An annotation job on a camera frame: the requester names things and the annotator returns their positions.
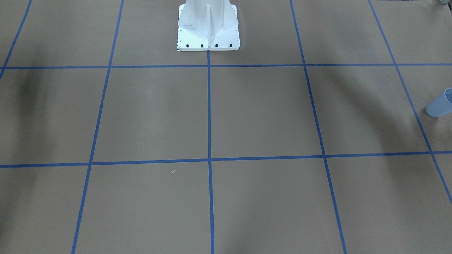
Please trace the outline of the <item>blue cup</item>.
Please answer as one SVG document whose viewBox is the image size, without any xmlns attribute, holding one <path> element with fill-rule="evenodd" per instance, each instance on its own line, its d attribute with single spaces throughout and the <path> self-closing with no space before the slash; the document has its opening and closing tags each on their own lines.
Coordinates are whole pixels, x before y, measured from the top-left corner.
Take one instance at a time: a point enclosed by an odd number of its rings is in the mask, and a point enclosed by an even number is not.
<svg viewBox="0 0 452 254">
<path fill-rule="evenodd" d="M 452 112 L 452 88 L 447 88 L 425 108 L 431 117 L 442 117 Z"/>
</svg>

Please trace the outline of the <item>brown paper table cover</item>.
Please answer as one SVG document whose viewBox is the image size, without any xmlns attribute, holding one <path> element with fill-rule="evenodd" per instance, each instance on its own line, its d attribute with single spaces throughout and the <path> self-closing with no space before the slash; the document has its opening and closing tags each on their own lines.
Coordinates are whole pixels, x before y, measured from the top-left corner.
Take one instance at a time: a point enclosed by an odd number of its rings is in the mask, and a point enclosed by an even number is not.
<svg viewBox="0 0 452 254">
<path fill-rule="evenodd" d="M 451 253 L 448 6 L 183 3 L 1 1 L 2 254 Z"/>
</svg>

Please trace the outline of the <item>white pedestal column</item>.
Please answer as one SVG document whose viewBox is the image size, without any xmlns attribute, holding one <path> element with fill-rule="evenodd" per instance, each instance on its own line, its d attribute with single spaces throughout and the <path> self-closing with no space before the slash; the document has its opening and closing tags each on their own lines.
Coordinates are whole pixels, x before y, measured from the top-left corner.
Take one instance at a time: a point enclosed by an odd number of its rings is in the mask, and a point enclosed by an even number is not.
<svg viewBox="0 0 452 254">
<path fill-rule="evenodd" d="M 239 50 L 237 6 L 229 0 L 186 0 L 179 5 L 177 50 Z"/>
</svg>

